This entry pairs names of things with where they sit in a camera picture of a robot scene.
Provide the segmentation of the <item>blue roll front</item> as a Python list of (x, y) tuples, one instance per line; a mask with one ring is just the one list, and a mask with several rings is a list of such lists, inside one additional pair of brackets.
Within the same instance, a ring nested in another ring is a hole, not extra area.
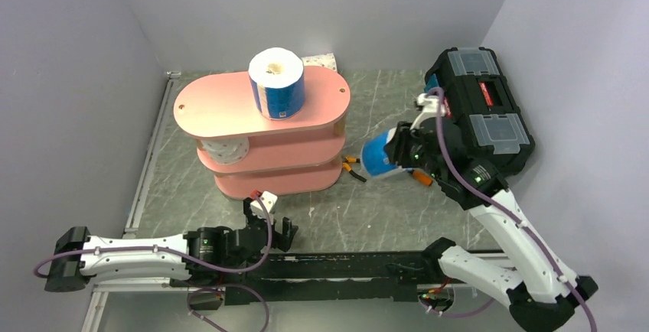
[(379, 179), (404, 172), (412, 172), (411, 168), (402, 168), (391, 164), (384, 146), (394, 137), (396, 128), (389, 129), (375, 138), (364, 143), (360, 161), (361, 167), (368, 177)]

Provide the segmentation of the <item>blue roll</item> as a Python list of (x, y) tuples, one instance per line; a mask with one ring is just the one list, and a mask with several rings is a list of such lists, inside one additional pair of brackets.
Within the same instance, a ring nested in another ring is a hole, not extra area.
[(368, 177), (379, 179), (404, 172), (412, 172), (411, 168), (402, 168), (391, 164), (384, 146), (394, 137), (396, 128), (389, 129), (375, 138), (364, 143), (360, 161), (361, 167)]
[(256, 108), (267, 119), (294, 116), (305, 102), (305, 65), (300, 57), (282, 47), (259, 52), (247, 70)]

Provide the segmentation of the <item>pink three-tier shelf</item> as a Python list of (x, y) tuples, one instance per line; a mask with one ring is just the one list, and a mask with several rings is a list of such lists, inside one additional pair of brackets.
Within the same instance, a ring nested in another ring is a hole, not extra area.
[[(324, 190), (341, 174), (351, 90), (338, 72), (307, 66), (305, 92), (297, 114), (270, 120), (256, 108), (247, 72), (212, 74), (178, 94), (174, 119), (196, 140), (197, 156), (228, 197), (243, 199), (254, 190), (276, 195)], [(249, 150), (236, 163), (219, 164), (207, 146), (227, 138), (248, 139)]]

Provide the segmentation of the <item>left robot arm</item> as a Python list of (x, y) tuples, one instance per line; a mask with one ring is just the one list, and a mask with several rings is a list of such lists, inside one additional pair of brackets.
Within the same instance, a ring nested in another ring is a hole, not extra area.
[(246, 198), (242, 229), (201, 227), (172, 236), (112, 239), (73, 226), (55, 243), (54, 254), (34, 268), (47, 292), (83, 290), (89, 282), (123, 278), (170, 278), (202, 286), (222, 274), (259, 268), (271, 249), (290, 250), (298, 232), (289, 218), (274, 217), (276, 199), (269, 194)]

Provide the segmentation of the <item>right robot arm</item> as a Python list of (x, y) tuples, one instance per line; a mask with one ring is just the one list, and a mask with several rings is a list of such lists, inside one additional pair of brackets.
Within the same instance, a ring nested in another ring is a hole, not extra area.
[(496, 166), (467, 153), (459, 127), (446, 118), (408, 122), (378, 141), (383, 163), (420, 169), (442, 192), (476, 219), (513, 264), (508, 270), (440, 238), (422, 253), (422, 273), (431, 282), (446, 276), (489, 295), (509, 310), (525, 331), (555, 331), (581, 307), (590, 327), (596, 323), (586, 301), (598, 284), (578, 275), (548, 247), (523, 214), (513, 191)]

